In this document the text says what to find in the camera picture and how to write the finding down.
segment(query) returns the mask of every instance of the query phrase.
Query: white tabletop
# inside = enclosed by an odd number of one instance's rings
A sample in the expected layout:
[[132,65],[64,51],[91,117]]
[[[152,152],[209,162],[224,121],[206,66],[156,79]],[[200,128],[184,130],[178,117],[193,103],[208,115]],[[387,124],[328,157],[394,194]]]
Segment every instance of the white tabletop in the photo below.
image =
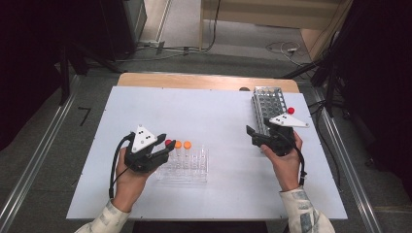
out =
[[[303,140],[306,192],[329,218],[347,218],[302,94],[284,93]],[[266,220],[286,211],[271,163],[252,145],[246,125],[256,128],[252,92],[115,86],[109,97],[67,218],[97,217],[107,203],[114,152],[138,124],[155,135],[190,140],[209,152],[207,183],[163,183],[148,179],[130,215],[150,220]]]

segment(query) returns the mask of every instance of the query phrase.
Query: person's right hand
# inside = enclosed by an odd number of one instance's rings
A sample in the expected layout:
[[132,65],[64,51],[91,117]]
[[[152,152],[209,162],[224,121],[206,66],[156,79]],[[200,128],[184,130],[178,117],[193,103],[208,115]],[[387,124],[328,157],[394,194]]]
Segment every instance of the person's right hand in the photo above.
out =
[[[294,139],[296,146],[301,150],[302,140],[296,132],[294,133]],[[273,170],[275,170],[276,177],[278,178],[279,185],[282,188],[282,191],[290,191],[299,187],[298,173],[300,159],[297,155],[295,149],[285,156],[278,156],[275,152],[272,151],[267,145],[262,145],[260,147],[263,150],[263,153],[269,158],[273,164]]]

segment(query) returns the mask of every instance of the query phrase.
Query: sleeve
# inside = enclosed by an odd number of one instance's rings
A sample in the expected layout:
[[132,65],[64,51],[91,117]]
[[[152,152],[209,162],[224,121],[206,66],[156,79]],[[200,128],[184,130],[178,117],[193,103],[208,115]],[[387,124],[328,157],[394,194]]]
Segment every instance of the sleeve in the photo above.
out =
[[126,223],[130,213],[124,213],[113,206],[112,201],[106,204],[99,217],[93,222],[82,226],[76,233],[119,233]]
[[312,206],[303,187],[280,192],[280,195],[288,213],[291,233],[334,232],[329,219]]

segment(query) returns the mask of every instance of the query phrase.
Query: gray floor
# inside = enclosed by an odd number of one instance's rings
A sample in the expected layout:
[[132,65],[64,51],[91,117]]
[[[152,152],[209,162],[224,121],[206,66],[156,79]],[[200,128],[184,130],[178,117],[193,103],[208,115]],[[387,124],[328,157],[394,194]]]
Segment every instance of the gray floor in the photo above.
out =
[[[279,37],[274,38],[273,42],[301,41],[298,34],[286,39],[281,36],[282,33],[277,35]],[[223,43],[219,40],[217,40],[217,45],[223,48]],[[282,54],[267,57],[266,54],[263,55],[263,50],[260,50],[253,56],[247,56],[236,53],[238,50],[233,50],[231,47],[226,47],[225,50],[226,52],[223,54],[214,51],[173,56],[167,59],[160,58],[175,55],[178,52],[164,51],[161,55],[156,56],[155,50],[140,50],[130,56],[127,61],[120,61],[116,64],[129,72],[171,72],[259,78],[281,77],[296,68],[296,65],[288,61]],[[82,82],[78,95],[9,232],[74,232],[85,223],[85,221],[66,220],[65,217],[111,87],[116,85],[119,78],[119,74],[113,74],[104,67],[96,65],[92,65],[92,67],[87,77],[81,77]],[[295,78],[307,103],[311,104],[316,100],[313,88],[307,79],[306,74]],[[1,204],[7,200],[10,191],[18,181],[52,121],[58,107],[59,97],[58,90],[27,122],[16,139],[6,149],[0,151]],[[85,112],[79,110],[79,107],[91,108],[83,126],[80,124],[84,119]],[[355,126],[350,120],[343,119],[338,109],[335,110],[335,120],[383,232],[407,232],[412,226],[410,221],[410,217],[412,217],[411,201],[404,192],[400,180],[391,173],[376,170],[373,166],[366,167],[364,162],[369,158],[369,155],[362,146]],[[326,137],[328,144],[332,146],[323,121],[321,120],[320,123],[322,134]],[[326,148],[325,152],[332,174],[336,176],[331,155]],[[366,232],[354,195],[342,169],[340,169],[340,173],[342,176],[341,189],[343,190],[341,197],[349,218],[333,220],[332,224],[336,232]],[[285,220],[267,222],[269,232],[282,232],[285,223]],[[122,232],[131,232],[131,229],[132,222],[129,222]]]

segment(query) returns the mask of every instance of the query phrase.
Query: test tube cap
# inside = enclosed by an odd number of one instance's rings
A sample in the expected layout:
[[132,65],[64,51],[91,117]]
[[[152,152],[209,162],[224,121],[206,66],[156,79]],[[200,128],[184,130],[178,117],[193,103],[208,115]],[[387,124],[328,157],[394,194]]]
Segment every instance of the test tube cap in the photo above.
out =
[[175,149],[180,149],[181,147],[182,147],[182,142],[181,141],[176,141]]
[[189,149],[191,148],[191,142],[185,141],[185,143],[183,144],[183,147],[184,147],[186,150],[189,150]]

